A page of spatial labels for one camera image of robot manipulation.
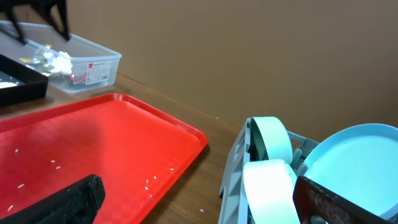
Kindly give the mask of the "large light blue plate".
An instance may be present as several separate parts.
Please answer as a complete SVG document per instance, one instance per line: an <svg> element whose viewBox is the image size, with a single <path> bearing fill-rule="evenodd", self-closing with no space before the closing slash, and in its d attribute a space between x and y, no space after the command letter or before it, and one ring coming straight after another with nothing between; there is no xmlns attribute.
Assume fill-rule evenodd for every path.
<svg viewBox="0 0 398 224"><path fill-rule="evenodd" d="M304 176L389 220L397 215L397 128L369 123L321 142L304 160Z"/></svg>

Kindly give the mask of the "light blue bowl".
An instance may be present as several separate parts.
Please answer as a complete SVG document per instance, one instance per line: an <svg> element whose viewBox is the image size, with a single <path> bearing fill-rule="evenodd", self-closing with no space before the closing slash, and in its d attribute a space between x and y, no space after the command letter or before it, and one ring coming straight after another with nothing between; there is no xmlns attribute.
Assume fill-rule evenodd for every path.
<svg viewBox="0 0 398 224"><path fill-rule="evenodd" d="M248 162L243 182L254 223L298 224L293 202L295 172L281 159Z"/></svg>

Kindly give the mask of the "yellow snack wrapper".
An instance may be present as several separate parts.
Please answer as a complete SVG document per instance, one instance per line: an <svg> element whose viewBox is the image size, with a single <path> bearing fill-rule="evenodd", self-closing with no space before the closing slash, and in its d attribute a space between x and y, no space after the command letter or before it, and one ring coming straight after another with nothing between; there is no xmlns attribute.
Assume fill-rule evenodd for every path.
<svg viewBox="0 0 398 224"><path fill-rule="evenodd" d="M55 60L55 55L49 52L51 48L51 45L46 44L43 48L36 50L32 58L20 58L19 60L24 62L27 67L49 77L52 75L52 70L55 68L52 65L52 62Z"/></svg>

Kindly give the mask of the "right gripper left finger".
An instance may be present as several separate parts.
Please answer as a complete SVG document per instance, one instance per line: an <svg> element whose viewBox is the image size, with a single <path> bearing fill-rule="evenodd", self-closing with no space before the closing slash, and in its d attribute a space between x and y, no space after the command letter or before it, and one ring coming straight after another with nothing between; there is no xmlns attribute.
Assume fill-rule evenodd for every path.
<svg viewBox="0 0 398 224"><path fill-rule="evenodd" d="M2 218L1 224L92 224L105 197L101 177L91 174Z"/></svg>

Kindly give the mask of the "red candy wrapper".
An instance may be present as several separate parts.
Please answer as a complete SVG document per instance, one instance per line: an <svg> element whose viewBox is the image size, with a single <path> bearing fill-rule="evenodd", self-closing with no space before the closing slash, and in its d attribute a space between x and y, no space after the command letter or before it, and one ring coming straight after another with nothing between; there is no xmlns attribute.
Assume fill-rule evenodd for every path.
<svg viewBox="0 0 398 224"><path fill-rule="evenodd" d="M74 85L81 85L86 83L87 73L86 72L77 73L77 74L72 73L65 75L65 78Z"/></svg>

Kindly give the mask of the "pile of white rice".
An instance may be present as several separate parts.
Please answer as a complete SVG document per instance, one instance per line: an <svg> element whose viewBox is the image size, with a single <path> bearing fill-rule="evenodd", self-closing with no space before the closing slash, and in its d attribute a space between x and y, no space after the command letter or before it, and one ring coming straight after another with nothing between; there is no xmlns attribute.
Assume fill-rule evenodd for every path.
<svg viewBox="0 0 398 224"><path fill-rule="evenodd" d="M15 87L15 86L18 86L18 84L13 83L13 82L0 82L0 89L10 88L10 87Z"/></svg>

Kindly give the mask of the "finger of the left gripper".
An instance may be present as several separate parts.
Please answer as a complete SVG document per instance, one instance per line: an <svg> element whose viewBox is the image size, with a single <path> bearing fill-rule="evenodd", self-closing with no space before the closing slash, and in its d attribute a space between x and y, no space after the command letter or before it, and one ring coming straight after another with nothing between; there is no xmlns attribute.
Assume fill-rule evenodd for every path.
<svg viewBox="0 0 398 224"><path fill-rule="evenodd" d="M31 8L48 24L56 33L69 41L70 30L68 25L68 13L66 0L31 0ZM56 7L60 24L57 24L52 14L52 9Z"/></svg>
<svg viewBox="0 0 398 224"><path fill-rule="evenodd" d="M1 12L5 13L8 21L11 22L13 27L15 28L16 34L9 32L3 26L1 26L1 32L8 37L13 38L14 40L20 42L21 44L26 44L24 33L21 31L21 28L18 24L16 15L14 13L14 7L16 6L26 6L29 4L29 0L1 0Z"/></svg>

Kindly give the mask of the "white tissue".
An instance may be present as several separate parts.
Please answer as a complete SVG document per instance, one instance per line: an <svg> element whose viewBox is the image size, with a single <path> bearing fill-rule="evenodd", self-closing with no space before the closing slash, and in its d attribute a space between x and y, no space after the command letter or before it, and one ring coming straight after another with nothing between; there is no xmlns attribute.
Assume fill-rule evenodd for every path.
<svg viewBox="0 0 398 224"><path fill-rule="evenodd" d="M62 75L69 75L72 73L72 61L66 52L59 52L59 56L51 52L46 52L44 53L44 58L44 68L48 73L61 73Z"/></svg>

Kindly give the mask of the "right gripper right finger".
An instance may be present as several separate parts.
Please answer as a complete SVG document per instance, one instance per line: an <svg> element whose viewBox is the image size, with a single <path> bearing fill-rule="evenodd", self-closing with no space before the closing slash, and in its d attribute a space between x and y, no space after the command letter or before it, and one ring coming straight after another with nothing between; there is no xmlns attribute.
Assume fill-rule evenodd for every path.
<svg viewBox="0 0 398 224"><path fill-rule="evenodd" d="M300 176L293 201L300 223L397 223L397 192L380 184L332 180L317 183Z"/></svg>

